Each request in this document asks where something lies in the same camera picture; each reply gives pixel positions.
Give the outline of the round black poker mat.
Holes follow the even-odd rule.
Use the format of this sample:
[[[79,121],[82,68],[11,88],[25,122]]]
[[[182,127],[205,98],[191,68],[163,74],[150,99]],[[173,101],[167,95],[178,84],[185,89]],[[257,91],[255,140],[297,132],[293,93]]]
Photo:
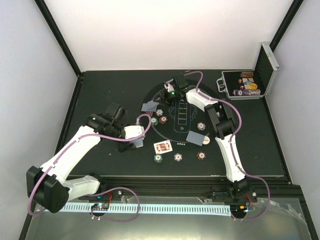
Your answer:
[[[162,89],[164,89],[162,83],[151,89],[145,95],[141,105],[149,101],[155,102]],[[147,138],[144,141],[145,146],[153,148],[155,143],[170,140],[173,149],[177,151],[206,151],[211,145],[213,145],[214,149],[219,148],[209,129],[209,122],[206,120],[205,112],[198,107],[187,103],[186,101],[179,100],[174,102],[171,106],[159,104],[156,110],[158,109],[163,110],[163,116],[167,116],[168,121],[165,124],[158,123],[158,125],[152,125],[150,127],[147,132]],[[158,121],[161,117],[156,115],[156,111],[150,112],[149,114],[152,117],[157,118]],[[197,124],[200,122],[205,124],[205,130],[199,130],[197,128]],[[189,131],[208,136],[210,138],[210,143],[198,146],[187,142],[186,137]]]

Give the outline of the purple chips row in case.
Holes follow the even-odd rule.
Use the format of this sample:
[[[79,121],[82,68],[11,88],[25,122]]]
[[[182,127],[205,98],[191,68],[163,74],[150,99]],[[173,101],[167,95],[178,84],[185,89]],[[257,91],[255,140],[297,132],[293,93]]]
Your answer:
[[[261,90],[260,89],[234,89],[232,91],[234,96],[260,96]]]

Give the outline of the card boxes in case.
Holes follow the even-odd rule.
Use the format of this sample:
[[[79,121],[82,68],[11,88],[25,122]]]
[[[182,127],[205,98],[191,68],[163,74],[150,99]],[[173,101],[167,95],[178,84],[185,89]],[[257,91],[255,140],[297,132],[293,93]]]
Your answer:
[[[256,90],[258,85],[253,78],[242,78],[243,87],[245,90]]]

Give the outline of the green poker chip stack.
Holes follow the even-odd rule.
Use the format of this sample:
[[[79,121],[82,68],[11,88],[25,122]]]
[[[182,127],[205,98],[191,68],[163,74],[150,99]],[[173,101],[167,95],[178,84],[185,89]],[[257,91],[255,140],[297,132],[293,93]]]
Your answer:
[[[163,157],[161,154],[155,154],[153,159],[156,163],[161,163],[163,161]]]

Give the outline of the black aluminium rail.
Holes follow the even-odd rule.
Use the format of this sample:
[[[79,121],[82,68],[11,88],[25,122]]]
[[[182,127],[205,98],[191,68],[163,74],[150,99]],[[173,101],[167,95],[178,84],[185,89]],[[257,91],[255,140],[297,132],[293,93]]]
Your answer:
[[[214,202],[229,202],[230,183],[226,177],[142,177],[142,176],[103,176],[106,187],[126,187],[139,196],[157,197],[200,197],[210,198]],[[270,197],[295,198],[304,201],[302,188],[294,185],[286,177],[265,177]]]

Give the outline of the red poker chip stack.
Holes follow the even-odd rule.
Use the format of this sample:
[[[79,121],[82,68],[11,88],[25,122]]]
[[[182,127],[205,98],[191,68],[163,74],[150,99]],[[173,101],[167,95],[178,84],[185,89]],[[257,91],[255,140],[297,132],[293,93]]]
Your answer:
[[[203,152],[203,151],[200,151],[200,152],[197,153],[196,156],[197,156],[197,158],[198,158],[199,160],[204,160],[204,159],[206,158],[206,153]]]

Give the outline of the brown chips row in case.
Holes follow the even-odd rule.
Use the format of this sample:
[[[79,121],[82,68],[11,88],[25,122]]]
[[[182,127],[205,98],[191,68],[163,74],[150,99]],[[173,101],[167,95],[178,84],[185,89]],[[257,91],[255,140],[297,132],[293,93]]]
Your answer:
[[[240,76],[242,78],[253,78],[254,77],[254,72],[253,71],[242,71]]]

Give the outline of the aluminium poker case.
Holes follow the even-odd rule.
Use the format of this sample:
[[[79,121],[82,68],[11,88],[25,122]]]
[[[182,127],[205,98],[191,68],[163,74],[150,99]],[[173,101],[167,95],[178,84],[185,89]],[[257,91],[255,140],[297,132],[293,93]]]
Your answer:
[[[254,69],[225,70],[217,89],[230,100],[260,99],[272,90],[280,66],[268,42],[262,42]]]

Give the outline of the black left motor block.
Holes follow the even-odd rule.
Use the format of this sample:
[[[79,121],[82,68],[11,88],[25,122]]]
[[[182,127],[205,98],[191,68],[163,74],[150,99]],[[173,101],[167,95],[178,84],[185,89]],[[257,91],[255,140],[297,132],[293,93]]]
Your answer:
[[[118,123],[122,120],[123,116],[125,115],[125,112],[125,108],[123,108],[117,103],[111,102],[104,113],[107,115],[107,119],[111,123]]]

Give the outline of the blue card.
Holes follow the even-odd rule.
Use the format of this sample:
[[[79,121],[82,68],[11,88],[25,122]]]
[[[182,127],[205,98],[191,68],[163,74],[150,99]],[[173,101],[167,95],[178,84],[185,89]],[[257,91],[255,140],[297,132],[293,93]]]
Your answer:
[[[159,104],[157,102],[149,102],[149,103],[143,103],[141,107],[142,112],[155,112],[157,110],[157,106]]]
[[[199,134],[194,131],[189,131],[186,136],[186,141],[192,144],[195,144],[197,146],[202,146],[203,142],[205,140],[205,135]]]
[[[157,108],[158,105],[159,105],[158,102],[150,100],[147,103],[145,103],[144,110],[147,111],[147,112],[152,112],[152,111],[154,111],[154,109]]]

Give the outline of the blue poker chip stack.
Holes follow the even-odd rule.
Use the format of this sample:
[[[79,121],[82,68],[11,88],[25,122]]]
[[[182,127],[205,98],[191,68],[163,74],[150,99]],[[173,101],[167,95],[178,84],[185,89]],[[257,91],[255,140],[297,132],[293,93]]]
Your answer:
[[[174,160],[180,162],[183,159],[183,156],[180,153],[174,155]]]

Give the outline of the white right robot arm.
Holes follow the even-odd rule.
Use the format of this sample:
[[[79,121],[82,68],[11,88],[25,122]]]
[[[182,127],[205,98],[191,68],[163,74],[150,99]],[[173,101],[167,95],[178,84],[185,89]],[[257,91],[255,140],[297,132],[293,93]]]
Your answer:
[[[183,74],[164,82],[163,89],[155,98],[156,102],[167,106],[180,100],[205,113],[206,122],[215,134],[225,164],[228,198],[233,202],[240,201],[250,188],[250,183],[236,145],[236,133],[242,125],[241,117],[235,117],[237,110],[226,100],[204,93],[198,85],[190,85]]]

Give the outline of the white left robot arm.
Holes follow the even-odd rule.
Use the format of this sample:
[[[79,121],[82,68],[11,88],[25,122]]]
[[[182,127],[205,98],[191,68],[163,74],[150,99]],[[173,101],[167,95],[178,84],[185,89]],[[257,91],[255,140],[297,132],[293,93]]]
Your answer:
[[[126,143],[141,134],[140,127],[131,131],[119,123],[120,117],[109,114],[90,115],[74,137],[50,160],[40,167],[31,166],[26,172],[27,195],[31,201],[51,213],[59,212],[65,204],[79,197],[92,195],[103,199],[108,192],[106,183],[97,174],[68,180],[80,160],[104,139]]]

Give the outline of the king of hearts card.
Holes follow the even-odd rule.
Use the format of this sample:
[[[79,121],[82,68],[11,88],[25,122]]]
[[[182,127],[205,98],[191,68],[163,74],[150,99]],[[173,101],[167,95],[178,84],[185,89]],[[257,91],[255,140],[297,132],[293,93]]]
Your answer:
[[[154,147],[155,153],[158,155],[173,151],[173,147],[170,140],[154,143],[153,147]]]

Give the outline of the white dealer button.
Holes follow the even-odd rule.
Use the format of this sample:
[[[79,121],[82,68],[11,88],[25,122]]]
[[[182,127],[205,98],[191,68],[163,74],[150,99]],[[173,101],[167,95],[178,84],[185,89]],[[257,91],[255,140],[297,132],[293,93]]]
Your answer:
[[[208,145],[210,143],[210,138],[208,136],[204,137],[203,144]]]

